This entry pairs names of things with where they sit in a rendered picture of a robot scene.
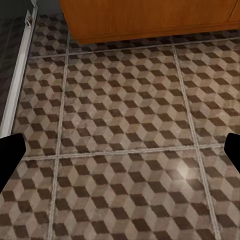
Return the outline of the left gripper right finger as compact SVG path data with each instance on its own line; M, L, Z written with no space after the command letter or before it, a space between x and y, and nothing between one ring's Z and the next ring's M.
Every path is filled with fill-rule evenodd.
M240 135L235 133L229 133L227 135L224 151L234 166L240 173Z

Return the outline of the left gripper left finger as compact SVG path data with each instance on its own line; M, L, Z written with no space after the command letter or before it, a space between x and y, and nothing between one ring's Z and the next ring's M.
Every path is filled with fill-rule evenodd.
M0 138L0 193L26 153L22 133Z

